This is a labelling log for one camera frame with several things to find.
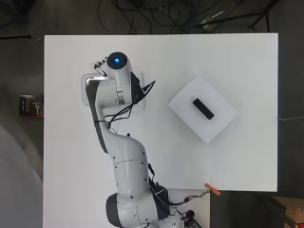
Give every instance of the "black cable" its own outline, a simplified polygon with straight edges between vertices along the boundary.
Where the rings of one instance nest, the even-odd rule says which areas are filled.
[[[97,7],[97,16],[98,16],[98,21],[99,21],[99,24],[101,24],[101,26],[104,28],[104,30],[107,31],[108,34],[112,34],[107,28],[106,26],[103,24],[102,20],[101,20],[101,17],[99,15],[99,12],[100,12],[100,7],[101,7],[101,4],[102,4],[103,0],[100,0],[99,1],[99,4],[98,4],[98,7]]]
[[[241,4],[244,0],[235,0],[235,5],[231,8],[231,10],[227,13],[227,15],[224,18],[224,21],[221,22],[220,24],[218,24],[215,28],[213,28],[210,32],[215,32],[216,30],[218,30],[227,20],[227,18],[230,16],[231,13],[233,13],[233,11],[239,6],[239,4]]]
[[[147,18],[142,12],[139,12],[137,10],[134,9],[122,9],[123,11],[131,11],[131,12],[136,12],[138,13],[141,17],[143,17],[145,19],[145,21],[149,24],[149,33],[153,34],[153,29],[152,29],[152,23],[149,20],[149,18]]]
[[[150,222],[148,222],[148,223],[147,223],[147,225],[146,225],[146,226],[144,226],[143,228],[146,228],[146,227],[148,227],[149,225],[150,225]]]
[[[131,12],[132,18],[131,18],[131,28],[128,34],[132,34],[132,30],[134,29],[134,13]]]
[[[182,32],[185,31],[186,26],[187,26],[194,18],[196,18],[197,16],[201,15],[202,13],[205,13],[206,11],[212,9],[212,8],[213,8],[214,6],[216,6],[219,2],[220,2],[220,0],[217,0],[217,1],[216,1],[213,5],[211,5],[209,8],[204,9],[204,10],[202,10],[202,11],[199,11],[199,12],[197,12],[195,15],[191,16],[191,17],[184,23],[184,25],[183,25],[183,27],[182,27]]]
[[[127,17],[127,15],[124,13],[124,9],[122,9],[119,5],[118,5],[118,0],[111,0],[114,7],[116,7],[116,9],[122,14],[122,16],[125,18],[125,20],[127,21],[127,23],[130,25],[131,27],[131,31],[132,29],[134,30],[135,34],[137,34],[137,31],[133,28],[133,23],[131,23],[131,21],[129,20],[129,18]]]
[[[133,102],[132,104],[128,105],[127,107],[123,108],[122,110],[120,110],[119,112],[117,112],[116,114],[114,115],[107,115],[105,116],[106,117],[110,117],[112,116],[112,119],[107,123],[107,128],[110,128],[111,127],[111,124],[113,122],[116,122],[116,121],[119,121],[119,120],[124,120],[124,119],[128,119],[131,115],[131,111],[132,111],[132,107],[133,105],[137,104],[138,102],[140,102],[143,98],[146,97],[146,95],[148,95],[148,93],[151,91],[152,87],[154,86],[155,84],[155,81],[153,81],[152,83],[146,85],[142,90],[145,91],[145,93],[143,94],[143,96],[141,96],[140,99],[138,99],[137,101]],[[129,112],[128,116],[127,117],[121,117],[121,118],[118,118],[119,116],[123,115],[124,113],[126,112]]]

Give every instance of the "white box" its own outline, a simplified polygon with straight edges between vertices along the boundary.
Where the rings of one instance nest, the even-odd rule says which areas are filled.
[[[215,115],[211,120],[193,104],[197,98]],[[194,78],[169,102],[169,106],[206,143],[237,116],[235,109],[202,77]]]

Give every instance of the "cable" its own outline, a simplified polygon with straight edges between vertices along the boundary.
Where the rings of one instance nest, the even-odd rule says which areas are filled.
[[[146,226],[144,226],[143,228],[146,228],[146,227],[148,227],[150,225],[150,222],[148,222],[147,224],[146,224]]]
[[[167,206],[181,206],[181,205],[189,202],[192,199],[203,198],[207,193],[210,193],[210,191],[206,191],[206,192],[201,193],[199,196],[188,196],[183,201],[180,201],[180,202],[171,202],[171,201],[166,201],[165,199],[162,199],[158,194],[156,194],[154,189],[151,187],[151,185],[149,185],[149,187],[152,190],[154,196],[157,197],[162,203],[166,204]]]
[[[279,121],[294,121],[298,119],[302,119],[304,116],[299,116],[299,117],[292,117],[292,118],[287,118],[287,119],[278,119]]]
[[[186,26],[187,26],[194,18],[196,18],[197,16],[201,15],[202,13],[205,13],[206,11],[212,9],[212,8],[213,8],[214,6],[216,6],[219,2],[220,2],[220,0],[217,0],[217,1],[216,1],[213,5],[211,5],[209,8],[204,9],[204,10],[202,10],[202,11],[199,11],[199,12],[197,12],[195,15],[191,16],[191,17],[184,23],[184,25],[183,25],[183,27],[182,27],[182,32],[185,31]]]
[[[224,21],[218,24],[215,28],[213,28],[210,32],[215,32],[218,30],[227,20],[227,18],[230,16],[230,14],[238,7],[239,4],[241,4],[244,0],[235,0],[236,4],[231,8],[231,10],[227,13],[227,15],[224,18]]]
[[[122,14],[122,16],[125,18],[125,20],[127,21],[127,23],[130,25],[131,27],[131,31],[133,28],[133,23],[130,22],[129,18],[126,16],[126,14],[124,13],[124,9],[122,9],[119,5],[118,5],[118,0],[111,0],[111,2],[113,3],[114,7],[116,7],[116,9]]]
[[[112,34],[107,28],[106,26],[103,24],[101,18],[100,18],[100,15],[99,15],[99,12],[100,12],[100,7],[101,7],[101,4],[102,4],[103,0],[100,0],[99,3],[98,3],[98,7],[97,7],[97,16],[98,16],[98,21],[99,21],[99,24],[101,24],[101,26],[104,28],[104,30],[107,31],[108,34]]]
[[[107,116],[105,116],[105,118],[112,116],[112,119],[107,123],[107,128],[110,128],[113,122],[116,122],[116,121],[119,121],[119,120],[128,119],[130,117],[130,115],[131,115],[131,111],[132,111],[133,105],[137,104],[143,98],[145,98],[146,95],[148,95],[148,93],[151,91],[151,89],[154,86],[154,84],[155,84],[155,81],[153,81],[152,83],[150,83],[150,84],[148,84],[148,85],[146,85],[145,87],[142,88],[142,90],[144,91],[144,94],[141,96],[140,99],[136,100],[135,102],[133,102],[132,104],[130,104],[127,107],[123,108],[122,110],[120,110],[119,112],[117,112],[114,115],[107,115]],[[119,116],[123,115],[126,112],[129,112],[129,114],[128,114],[127,117],[118,118]]]

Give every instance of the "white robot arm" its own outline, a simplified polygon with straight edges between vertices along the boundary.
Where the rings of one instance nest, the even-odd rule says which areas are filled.
[[[110,54],[96,67],[104,77],[86,78],[85,93],[101,147],[113,161],[118,188],[118,193],[106,201],[108,221],[116,227],[180,228],[181,219],[185,217],[176,206],[201,198],[205,193],[178,203],[171,202],[168,191],[149,179],[148,169],[153,175],[154,171],[143,145],[129,135],[114,134],[109,130],[111,121],[130,111],[146,96],[154,82],[141,88],[128,58],[121,52]],[[110,115],[112,120],[107,122],[104,109],[120,105],[126,107]],[[188,218],[193,218],[194,212],[190,211],[189,215]]]

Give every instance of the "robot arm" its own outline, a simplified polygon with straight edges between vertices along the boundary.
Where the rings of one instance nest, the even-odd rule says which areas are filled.
[[[170,214],[169,206],[158,201],[149,188],[148,161],[143,145],[137,140],[109,131],[104,109],[118,105],[134,105],[143,96],[139,79],[132,73],[127,57],[121,52],[106,60],[106,80],[90,81],[85,88],[94,125],[105,153],[112,161],[118,193],[106,202],[109,222],[117,227],[138,227]],[[166,189],[159,186],[160,196],[168,199]]]

